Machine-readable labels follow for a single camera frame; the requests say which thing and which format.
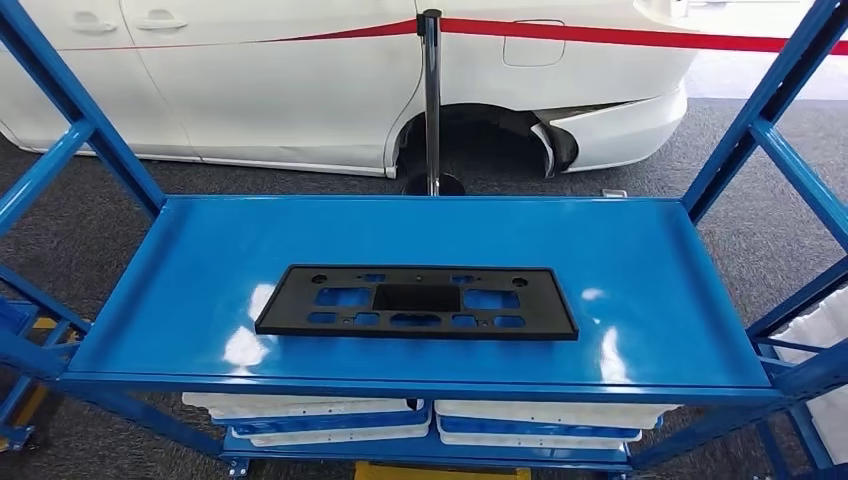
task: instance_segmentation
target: metal stanchion pole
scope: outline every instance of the metal stanchion pole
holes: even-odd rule
[[[427,172],[412,177],[404,187],[406,195],[465,195],[465,187],[456,177],[441,173],[439,165],[439,110],[441,96],[440,10],[418,15],[418,36],[424,53],[424,124],[426,127]]]
[[[440,10],[426,10],[418,18],[418,35],[424,47],[424,122],[427,135],[427,195],[439,195],[439,109],[442,105],[439,49]]]

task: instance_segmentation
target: blue shelf frame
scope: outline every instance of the blue shelf frame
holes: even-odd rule
[[[5,329],[7,332],[20,337],[26,337],[38,320],[38,307],[27,301],[7,301],[5,298],[0,297],[0,315],[2,315],[4,320],[10,317],[17,317],[13,322],[0,325],[0,329]],[[15,385],[12,386],[6,398],[0,401],[0,437],[6,438],[8,449],[22,449],[30,435],[32,435],[32,426],[14,425],[10,422],[12,413],[18,408],[24,394],[26,394],[32,384],[32,377],[18,375]]]
[[[815,2],[680,200],[694,225],[704,216],[754,149],[761,146],[834,238],[843,248],[848,249],[848,213],[845,206],[804,163],[775,127],[786,108],[845,32],[846,25],[848,4],[839,0]],[[8,231],[67,164],[76,150],[86,142],[144,211],[155,219],[162,212],[169,197],[159,189],[17,0],[0,0],[0,40],[7,45],[70,123],[69,130],[59,141],[0,198],[0,234]],[[333,456],[324,447],[281,453],[254,449],[243,444],[235,445],[232,439],[217,441],[116,391],[108,382],[84,384],[65,378],[68,358],[73,356],[78,345],[57,346],[56,343],[59,338],[64,337],[68,329],[78,332],[82,337],[80,342],[84,342],[89,325],[5,267],[0,267],[0,280],[57,319],[58,323],[51,334],[51,338],[55,339],[54,344],[46,346],[37,346],[17,335],[0,331],[0,363],[19,370],[22,375],[45,382],[56,390],[98,405],[203,454],[230,462],[233,466],[241,467],[249,458],[258,457]],[[816,444],[816,440],[807,435],[811,431],[809,414],[804,413],[803,404],[848,383],[848,340],[827,349],[819,349],[787,345],[769,337],[799,312],[835,291],[846,280],[848,257],[837,262],[747,329],[751,348],[760,355],[763,370],[768,373],[772,385],[771,394],[764,396],[762,401],[744,405],[728,405],[727,402],[720,404],[695,424],[635,456],[625,452],[621,456],[613,455],[606,459],[599,457],[597,462],[587,462],[585,459],[569,462],[561,458],[580,458],[579,452],[552,451],[547,460],[516,459],[516,466],[528,464],[613,471],[645,469],[751,424],[759,425],[767,449],[774,453],[774,444],[769,438],[768,429],[765,428],[767,425],[764,426],[763,422],[773,413],[788,411],[801,433],[802,440],[808,444],[807,450],[813,466],[819,471],[832,468],[828,463],[829,459],[822,456],[820,439]],[[815,356],[799,365],[786,364],[774,357],[775,345],[810,351],[815,353]],[[233,387],[229,391],[237,392],[239,389]],[[639,401],[636,393],[629,397],[630,401]],[[652,396],[651,401],[661,401],[664,398],[680,397],[674,397],[672,392],[660,389]],[[598,398],[599,401],[606,399],[604,396]],[[403,441],[393,443],[392,447],[400,452],[399,460],[405,456]],[[495,459],[470,458],[468,454],[463,454],[462,449],[441,450],[441,453],[434,454],[434,458],[445,463],[502,463]],[[776,462],[777,469],[785,469],[779,461]]]

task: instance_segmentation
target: white storage tray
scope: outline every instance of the white storage tray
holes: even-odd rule
[[[437,400],[436,413],[446,417],[514,420],[560,425],[654,428],[663,413],[679,405],[617,403],[490,402]]]
[[[345,413],[404,412],[402,398],[304,397],[292,395],[235,395],[183,393],[183,403],[209,410],[217,420],[229,418],[337,415]],[[417,400],[417,408],[422,401]]]
[[[436,416],[439,438],[447,445],[618,450],[642,438],[638,429],[551,425],[510,420]]]
[[[830,294],[814,311],[792,320],[785,331],[772,337],[822,348],[848,338],[848,288]],[[782,347],[775,350],[782,360],[791,363],[804,362],[814,355]],[[833,463],[848,462],[848,386],[810,400],[807,408]]]
[[[230,428],[233,436],[246,438],[256,447],[272,447],[280,445],[309,445],[317,443],[363,442],[374,440],[394,440],[402,438],[425,437],[430,430],[432,410],[399,413],[419,422],[410,425],[371,426],[364,428],[337,428],[332,430],[306,430],[293,432],[260,433],[239,435]]]

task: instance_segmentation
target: white plastic bin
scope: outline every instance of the white plastic bin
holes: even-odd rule
[[[257,447],[361,442],[424,437],[430,429],[430,403],[417,410],[282,418],[218,420],[234,436]]]
[[[635,428],[589,427],[514,420],[436,416],[447,445],[618,450],[642,438]]]
[[[772,337],[822,348],[848,338],[848,288],[833,292],[818,308],[792,320],[786,330]],[[782,347],[775,350],[782,360],[791,363],[801,363],[814,355]],[[833,463],[848,462],[848,386],[810,400],[807,408]]]
[[[408,412],[421,400],[403,398],[304,397],[292,395],[234,395],[183,393],[183,403],[209,410],[213,420],[293,417],[351,413]]]
[[[657,419],[678,405],[617,403],[490,402],[437,400],[443,417],[513,420],[558,425],[615,428],[654,428]]]

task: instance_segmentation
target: red barrier rope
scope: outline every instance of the red barrier rope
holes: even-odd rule
[[[568,40],[572,42],[612,43],[648,47],[697,48],[706,50],[737,50],[748,52],[779,52],[785,38],[742,37],[707,33],[653,32],[618,28],[571,27],[532,23],[498,22],[493,20],[442,19],[442,31],[468,35]],[[848,42],[836,44],[833,55],[848,55]]]
[[[459,33],[466,35],[520,37],[572,42],[638,45],[648,47],[694,48],[705,50],[779,52],[786,44],[785,38],[775,37],[742,37],[707,33],[655,32],[618,28],[539,25],[532,23],[501,22],[495,20],[470,20],[464,18],[443,18],[441,21],[441,27],[444,33]],[[269,40],[251,40],[237,43],[67,48],[61,49],[60,51],[151,50],[163,48],[213,47],[222,45],[252,45],[260,43],[299,42],[309,40],[386,37],[395,35],[410,35],[415,33],[416,21],[413,19],[386,25],[357,28],[333,33],[306,35],[301,37],[274,38]],[[830,53],[832,55],[848,55],[848,41],[841,41],[837,43]]]

